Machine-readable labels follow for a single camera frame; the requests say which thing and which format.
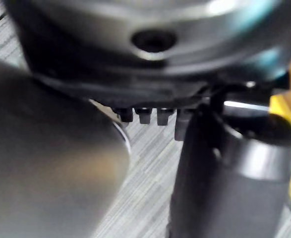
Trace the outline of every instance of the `floor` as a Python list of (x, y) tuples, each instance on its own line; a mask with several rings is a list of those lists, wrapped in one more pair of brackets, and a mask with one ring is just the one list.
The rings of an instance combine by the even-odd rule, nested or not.
[[(0, 59), (19, 65), (18, 41), (6, 17), (0, 22)], [(175, 142), (175, 116), (167, 127), (140, 125), (127, 131), (133, 153), (129, 176), (93, 238), (164, 238), (169, 200), (182, 143)], [(291, 212), (285, 209), (277, 238), (291, 238)]]

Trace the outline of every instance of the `grey carpet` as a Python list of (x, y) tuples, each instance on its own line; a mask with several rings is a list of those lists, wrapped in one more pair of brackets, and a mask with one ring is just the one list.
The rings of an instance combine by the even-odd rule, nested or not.
[[(19, 65), (22, 53), (6, 17), (0, 22), (0, 59)], [(175, 116), (167, 127), (150, 126), (135, 118), (127, 131), (131, 138), (130, 172), (116, 201), (94, 238), (163, 238), (169, 201), (182, 143), (173, 140)], [(291, 238), (291, 212), (285, 209), (277, 238)]]

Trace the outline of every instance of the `black cylindrical handle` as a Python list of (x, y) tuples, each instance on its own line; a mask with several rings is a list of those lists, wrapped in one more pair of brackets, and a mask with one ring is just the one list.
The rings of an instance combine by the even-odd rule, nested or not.
[[(247, 124), (236, 130), (206, 109), (196, 113), (172, 196), (170, 238), (274, 237), (291, 178), (291, 125), (270, 117), (250, 136)], [(256, 155), (259, 148), (266, 153)]]

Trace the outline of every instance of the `black plastic part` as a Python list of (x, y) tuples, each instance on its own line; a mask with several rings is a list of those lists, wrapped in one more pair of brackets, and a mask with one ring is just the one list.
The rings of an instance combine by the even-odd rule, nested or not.
[(120, 116), (122, 122), (133, 122), (133, 109), (113, 109), (113, 111)]
[[(191, 120), (172, 196), (169, 238), (273, 238), (291, 173), (285, 180), (261, 180), (224, 166), (214, 149), (221, 137), (218, 129), (208, 111), (197, 111)], [(274, 151), (272, 146), (267, 156), (285, 159)], [(288, 170), (275, 169), (282, 174)]]
[(177, 110), (175, 124), (175, 140), (184, 141), (189, 122), (193, 116), (194, 110), (179, 109)]
[(135, 109), (135, 113), (140, 116), (140, 123), (141, 124), (150, 124), (151, 123), (151, 108), (139, 108)]
[(157, 125), (168, 125), (169, 117), (174, 114), (174, 109), (157, 109)]

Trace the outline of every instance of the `screw hole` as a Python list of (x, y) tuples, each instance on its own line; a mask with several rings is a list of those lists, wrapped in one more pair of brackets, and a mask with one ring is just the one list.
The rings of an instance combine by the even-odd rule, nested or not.
[(145, 30), (135, 33), (131, 39), (133, 45), (148, 53), (161, 53), (176, 44), (176, 35), (169, 31)]

